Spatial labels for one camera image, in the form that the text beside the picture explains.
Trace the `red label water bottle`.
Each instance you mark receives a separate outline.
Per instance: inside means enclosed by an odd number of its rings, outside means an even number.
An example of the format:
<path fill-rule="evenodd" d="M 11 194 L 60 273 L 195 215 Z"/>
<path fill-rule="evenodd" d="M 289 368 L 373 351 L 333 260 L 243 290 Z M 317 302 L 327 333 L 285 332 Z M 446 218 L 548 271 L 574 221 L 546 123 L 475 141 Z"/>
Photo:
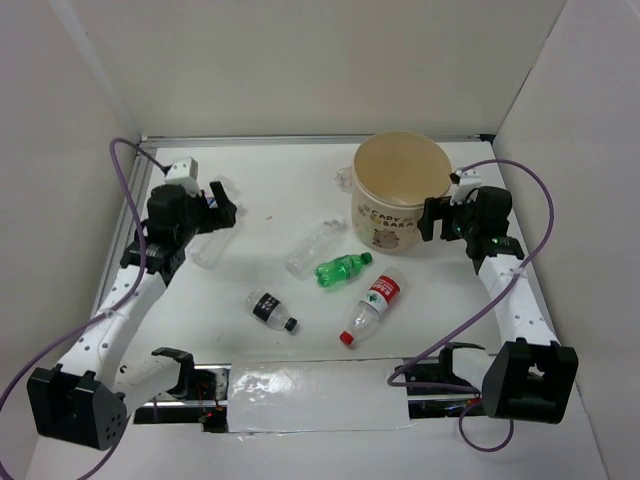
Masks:
<path fill-rule="evenodd" d="M 371 337 L 405 286 L 405 275 L 397 268 L 387 268 L 348 313 L 345 328 L 339 335 L 340 342 L 348 348 L 355 348 Z"/>

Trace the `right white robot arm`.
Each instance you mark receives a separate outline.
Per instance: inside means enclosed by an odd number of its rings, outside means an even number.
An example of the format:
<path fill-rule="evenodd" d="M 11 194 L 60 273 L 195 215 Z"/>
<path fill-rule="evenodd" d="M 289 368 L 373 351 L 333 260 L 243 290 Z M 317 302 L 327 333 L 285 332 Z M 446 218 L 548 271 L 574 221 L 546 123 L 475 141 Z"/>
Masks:
<path fill-rule="evenodd" d="M 508 235 L 511 194 L 479 187 L 456 202 L 429 198 L 418 222 L 422 238 L 462 240 L 486 288 L 502 341 L 495 356 L 475 344 L 448 342 L 440 349 L 436 379 L 448 392 L 476 390 L 490 418 L 558 424 L 564 417 L 579 361 L 559 343 L 542 317 L 529 280 L 524 252 Z"/>

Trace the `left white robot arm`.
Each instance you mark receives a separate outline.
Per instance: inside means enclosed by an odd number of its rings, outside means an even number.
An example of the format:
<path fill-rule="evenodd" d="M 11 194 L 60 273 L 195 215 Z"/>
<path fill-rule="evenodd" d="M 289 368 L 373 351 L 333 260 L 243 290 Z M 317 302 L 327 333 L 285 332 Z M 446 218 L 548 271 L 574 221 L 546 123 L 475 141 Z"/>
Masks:
<path fill-rule="evenodd" d="M 237 207 L 222 183 L 210 187 L 210 197 L 173 184 L 152 190 L 148 217 L 125 248 L 98 322 L 78 334 L 54 367 L 38 367 L 29 376 L 40 435 L 104 451 L 121 438 L 127 418 L 152 398 L 167 393 L 184 399 L 196 390 L 192 354 L 158 347 L 131 361 L 125 353 L 184 263 L 191 240 L 235 226 Z"/>

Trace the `clear bottle white cap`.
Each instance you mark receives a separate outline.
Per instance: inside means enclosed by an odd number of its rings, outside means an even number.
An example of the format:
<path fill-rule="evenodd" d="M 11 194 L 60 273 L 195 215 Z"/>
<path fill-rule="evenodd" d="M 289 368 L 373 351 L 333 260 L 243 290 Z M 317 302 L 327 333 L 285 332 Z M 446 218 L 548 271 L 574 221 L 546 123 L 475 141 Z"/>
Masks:
<path fill-rule="evenodd" d="M 240 230 L 245 209 L 241 202 L 236 202 L 235 205 L 237 212 L 233 227 L 197 234 L 190 241 L 186 248 L 186 257 L 193 264 L 205 270 L 212 270 L 216 266 L 227 245 Z"/>

